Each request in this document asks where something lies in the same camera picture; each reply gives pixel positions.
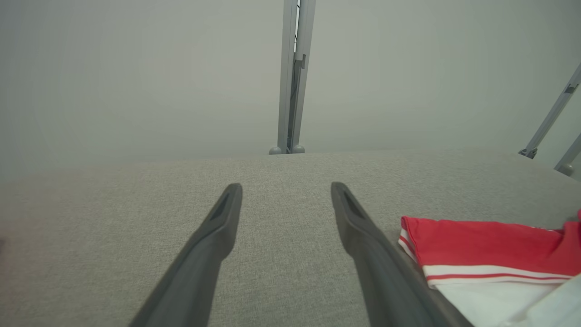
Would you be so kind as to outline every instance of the red and white cloth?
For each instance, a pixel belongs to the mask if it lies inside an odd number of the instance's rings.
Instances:
[[[581,276],[572,279],[581,273],[580,222],[551,230],[402,217],[401,227],[399,244],[428,285],[474,326],[577,327],[581,301],[560,299],[581,293]]]

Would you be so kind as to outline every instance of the red fabric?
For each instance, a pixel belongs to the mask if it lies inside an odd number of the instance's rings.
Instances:
[[[581,273],[578,221],[566,222],[561,230],[550,230],[500,222],[435,221],[404,216],[401,226],[408,239],[403,235],[400,239],[415,254],[420,266],[494,265],[567,276]],[[461,277],[448,273],[428,279]]]

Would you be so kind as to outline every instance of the gray carpet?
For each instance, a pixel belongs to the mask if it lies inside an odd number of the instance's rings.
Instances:
[[[346,183],[391,241],[402,215],[559,228],[581,184],[482,149],[278,155],[58,172],[0,190],[0,325],[129,323],[223,188],[242,184],[210,326],[365,326],[335,226]]]

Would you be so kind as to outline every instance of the red cloth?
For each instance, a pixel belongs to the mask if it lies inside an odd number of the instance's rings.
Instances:
[[[578,221],[552,230],[404,216],[401,227],[399,244],[422,267],[432,287],[504,281],[563,283],[581,273]]]

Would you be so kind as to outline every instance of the white stripe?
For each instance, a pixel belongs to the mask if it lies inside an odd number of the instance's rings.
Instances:
[[[407,240],[407,242],[410,244],[411,248],[415,249],[414,242],[411,241],[410,235],[407,233],[407,230],[402,228],[400,236],[402,236],[404,239]]]
[[[397,243],[403,248],[403,250],[410,256],[415,262],[418,262],[418,259],[415,257],[415,254],[410,251],[410,248],[407,247],[407,244],[402,240],[397,240]]]
[[[423,266],[426,276],[439,275],[491,275],[494,273],[511,273],[529,277],[555,277],[555,278],[572,278],[569,275],[559,275],[557,273],[534,272],[516,268],[509,268],[494,265],[475,265],[475,266],[452,266],[452,265],[431,265]]]
[[[436,285],[449,284],[474,284],[474,283],[498,283],[498,282],[525,282],[534,284],[563,284],[567,279],[531,279],[521,277],[490,277],[490,278],[446,278],[446,279],[431,279],[428,281],[428,286],[435,289]]]

